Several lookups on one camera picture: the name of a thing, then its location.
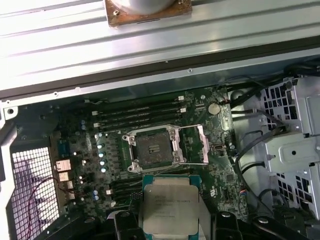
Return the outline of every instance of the mesh grill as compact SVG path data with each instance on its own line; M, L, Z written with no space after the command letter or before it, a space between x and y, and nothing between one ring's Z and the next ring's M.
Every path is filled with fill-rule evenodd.
M290 200L300 205L302 209L309 211L310 206L314 203L310 181L291 173L277 173L276 175L279 192L284 195L287 201Z
M12 154L15 190L11 197L13 217L18 240L27 239L28 203L35 187L53 177L49 149L32 149ZM30 200L30 240L38 236L59 216L54 180L42 183Z
M261 93L263 96L262 103L267 114L270 114L285 123L293 123L298 120L293 90L287 90L285 83L269 87ZM270 119L267 119L267 125L269 130L276 126Z

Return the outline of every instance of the motherboard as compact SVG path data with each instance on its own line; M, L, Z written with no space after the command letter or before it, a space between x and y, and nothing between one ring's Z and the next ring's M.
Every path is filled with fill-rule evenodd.
M120 102L85 100L61 115L58 171L69 200L102 221L141 196L143 175L199 175L219 211L246 214L225 89L197 88Z

